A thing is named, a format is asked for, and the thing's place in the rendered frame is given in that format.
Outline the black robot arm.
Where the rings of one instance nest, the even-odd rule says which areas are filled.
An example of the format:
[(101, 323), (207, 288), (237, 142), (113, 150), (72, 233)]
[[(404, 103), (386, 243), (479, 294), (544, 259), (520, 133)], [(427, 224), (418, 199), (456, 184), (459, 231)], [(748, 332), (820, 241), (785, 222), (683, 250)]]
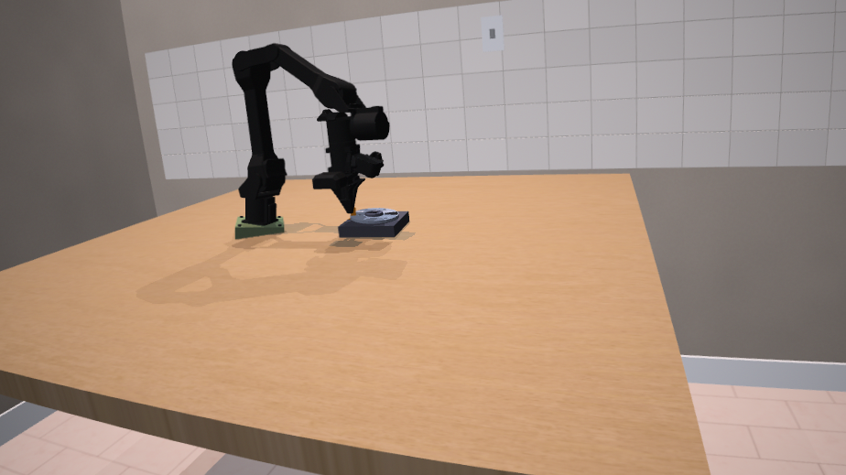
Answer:
[[(240, 197), (245, 198), (243, 223), (265, 226), (278, 221), (273, 196), (280, 194), (287, 176), (285, 160), (278, 158), (273, 148), (266, 98), (270, 71), (283, 68), (309, 86), (325, 107), (338, 111), (323, 110), (317, 118), (318, 122), (326, 121), (329, 143), (349, 142), (355, 138), (359, 141), (385, 140), (388, 137), (390, 125), (383, 106), (366, 108), (353, 84), (323, 72), (286, 45), (272, 43), (258, 49), (239, 51), (232, 65), (234, 77), (244, 91), (252, 147), (248, 178), (238, 189)], [(351, 116), (346, 113), (351, 113)], [(384, 166), (381, 153), (374, 151), (368, 156), (361, 154), (360, 149), (356, 154), (353, 149), (349, 152), (345, 173), (355, 171), (368, 178), (379, 176)]]

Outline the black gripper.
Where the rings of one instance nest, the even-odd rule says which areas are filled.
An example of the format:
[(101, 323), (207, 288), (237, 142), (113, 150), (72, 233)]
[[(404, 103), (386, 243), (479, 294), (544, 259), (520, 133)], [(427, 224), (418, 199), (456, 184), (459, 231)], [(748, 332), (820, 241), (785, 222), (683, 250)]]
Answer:
[(353, 171), (353, 168), (352, 173), (345, 173), (347, 153), (350, 153), (351, 149), (354, 154), (360, 149), (360, 145), (356, 145), (356, 140), (329, 143), (329, 147), (325, 148), (326, 153), (330, 153), (331, 156), (331, 167), (328, 167), (328, 172), (342, 171), (345, 175), (323, 172), (312, 180), (313, 189), (331, 189), (348, 214), (353, 213), (357, 190), (365, 181), (365, 178), (360, 178), (359, 173)]

